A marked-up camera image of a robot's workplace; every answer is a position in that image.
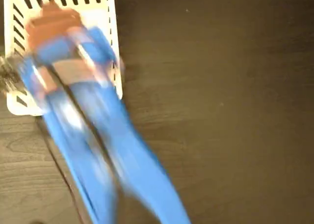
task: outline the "white basket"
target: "white basket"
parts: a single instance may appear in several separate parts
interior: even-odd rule
[[[49,0],[4,0],[4,37],[5,55],[25,53],[27,21],[39,15],[40,4]],[[119,44],[114,0],[54,0],[61,8],[72,8],[81,14],[83,24],[89,28],[99,27],[109,40],[118,59],[117,66],[112,67],[111,79],[119,98],[122,98]],[[7,107],[14,115],[42,115],[31,95],[25,91],[7,94]]]

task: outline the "wood grain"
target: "wood grain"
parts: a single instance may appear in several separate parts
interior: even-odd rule
[[[124,102],[193,223],[314,223],[313,1],[116,0]],[[2,100],[0,134],[0,223],[78,223],[33,118]]]

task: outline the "dark wooden table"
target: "dark wooden table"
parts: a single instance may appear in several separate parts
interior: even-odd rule
[[[124,102],[195,224],[314,223],[314,0],[116,0]],[[118,223],[158,223],[120,197]],[[0,223],[78,223],[0,104]]]

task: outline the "black cord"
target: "black cord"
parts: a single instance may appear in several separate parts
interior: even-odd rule
[[[70,185],[68,179],[66,178],[66,175],[65,175],[64,172],[62,171],[61,166],[60,166],[60,164],[59,164],[57,158],[55,157],[55,155],[54,155],[54,153],[53,153],[52,146],[51,146],[51,144],[49,143],[47,137],[45,136],[45,132],[44,132],[42,126],[40,125],[40,122],[39,122],[38,118],[36,118],[35,121],[36,121],[36,123],[37,123],[37,126],[38,126],[38,128],[39,128],[41,134],[42,134],[42,137],[43,137],[43,139],[44,139],[44,142],[45,142],[45,145],[46,145],[46,147],[47,147],[47,149],[48,149],[48,152],[49,152],[49,154],[51,155],[52,160],[54,161],[56,168],[58,169],[58,171],[59,171],[59,173],[60,173],[60,175],[61,175],[61,177],[62,177],[64,183],[66,184],[66,186],[67,186],[67,188],[68,188],[68,190],[69,190],[69,192],[70,192],[70,195],[71,195],[71,198],[72,198],[72,201],[73,201],[73,204],[74,204],[74,208],[76,209],[76,211],[77,211],[77,213],[78,213],[79,222],[80,222],[81,224],[84,224],[83,217],[82,217],[82,215],[81,215],[81,213],[80,213],[80,211],[79,211],[78,202],[77,202],[77,200],[76,200],[76,198],[75,198],[75,195],[74,195],[74,191],[73,191],[73,189],[72,189],[72,187],[71,187],[71,185]]]

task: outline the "wooden surface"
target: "wooden surface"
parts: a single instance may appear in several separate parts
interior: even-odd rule
[[[195,224],[314,223],[314,0],[116,0],[124,101]],[[158,223],[120,198],[118,223]],[[0,104],[0,223],[78,223]]]

